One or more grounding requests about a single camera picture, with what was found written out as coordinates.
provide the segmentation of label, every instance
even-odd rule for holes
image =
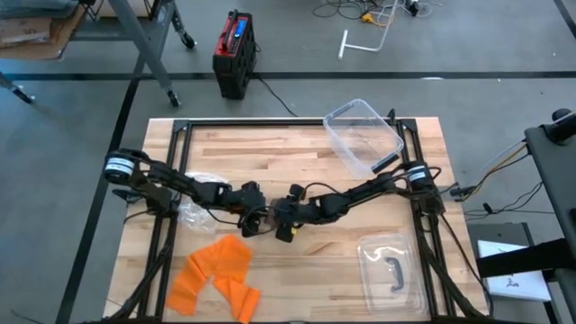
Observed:
[[[410,180],[411,182],[426,177],[426,173],[424,172],[424,166],[413,167],[412,169],[408,170],[408,172],[409,172],[408,180]]]
[[[134,170],[134,163],[130,162],[125,158],[111,157],[108,160],[108,164],[106,164],[106,168],[104,170],[120,171],[125,174],[128,174],[129,176],[132,176],[132,171]]]

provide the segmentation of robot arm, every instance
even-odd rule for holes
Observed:
[[[142,171],[140,164],[149,166]],[[402,166],[408,171],[395,175],[400,168],[379,174],[357,187],[343,193],[327,193],[308,199],[306,189],[293,184],[285,198],[274,199],[266,206],[266,198],[256,182],[248,182],[237,191],[229,184],[200,183],[167,166],[155,161],[137,150],[120,149],[110,153],[104,168],[104,177],[113,184],[126,185],[147,199],[149,205],[167,210],[172,207],[172,189],[188,195],[193,202],[205,209],[221,210],[240,215],[238,227],[242,236],[249,238],[258,235],[259,225],[264,219],[276,238],[292,242],[295,229],[304,224],[323,225],[335,222],[346,215],[350,208],[365,203],[382,194],[398,194],[417,203],[426,213],[440,213],[444,205],[439,197],[428,165],[412,162]],[[406,182],[406,188],[396,185],[399,180]]]

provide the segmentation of plastic packaging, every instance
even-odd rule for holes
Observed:
[[[428,311],[414,257],[408,239],[400,233],[360,238],[358,259],[370,313]]]
[[[362,99],[324,117],[332,149],[356,178],[374,177],[404,148],[395,130]]]
[[[198,182],[219,182],[227,184],[228,180],[218,175],[204,172],[188,172],[186,176],[194,178]],[[191,230],[214,234],[218,227],[218,222],[202,207],[192,202],[188,196],[183,196],[180,206],[178,206],[178,221],[186,225]],[[223,211],[211,211],[214,216],[220,218],[225,215]]]

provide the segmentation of clear plastic bag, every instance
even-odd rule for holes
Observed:
[[[194,178],[198,182],[218,182],[227,184],[228,180],[219,175],[205,172],[188,172],[186,176]],[[178,221],[186,225],[191,230],[202,233],[214,234],[218,227],[218,222],[202,207],[192,202],[188,196],[183,196],[180,206],[178,206]],[[223,211],[211,211],[214,216],[220,218],[226,214]]]

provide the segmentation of clear plastic container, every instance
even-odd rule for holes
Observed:
[[[396,131],[362,99],[324,117],[324,128],[337,156],[356,178],[371,178],[404,148]]]
[[[400,233],[360,238],[358,260],[370,313],[428,311],[421,272],[414,257],[408,239]]]

